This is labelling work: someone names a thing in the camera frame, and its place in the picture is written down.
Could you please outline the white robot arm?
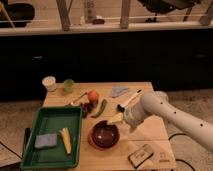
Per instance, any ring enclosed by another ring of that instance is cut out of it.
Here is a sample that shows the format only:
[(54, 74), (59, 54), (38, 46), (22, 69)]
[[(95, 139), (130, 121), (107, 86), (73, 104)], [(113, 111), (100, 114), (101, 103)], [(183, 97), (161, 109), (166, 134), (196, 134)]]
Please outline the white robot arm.
[(128, 107), (124, 112), (110, 117), (107, 124), (124, 122), (132, 130), (135, 130), (152, 114), (167, 119), (198, 144), (213, 153), (213, 124), (174, 107), (169, 103), (168, 95), (162, 91), (143, 93), (138, 102)]

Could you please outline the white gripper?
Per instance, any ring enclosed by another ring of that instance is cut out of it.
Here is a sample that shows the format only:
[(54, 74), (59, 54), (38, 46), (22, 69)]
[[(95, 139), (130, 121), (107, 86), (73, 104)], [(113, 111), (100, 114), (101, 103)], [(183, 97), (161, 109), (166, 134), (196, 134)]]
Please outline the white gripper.
[(127, 108), (124, 112), (122, 113), (117, 113), (110, 117), (107, 120), (108, 125), (114, 125), (118, 123), (122, 123), (123, 119), (126, 124), (130, 126), (129, 131), (133, 132), (137, 129), (137, 127), (144, 122), (144, 120), (148, 117), (148, 114), (142, 107), (140, 103), (136, 103), (135, 105)]

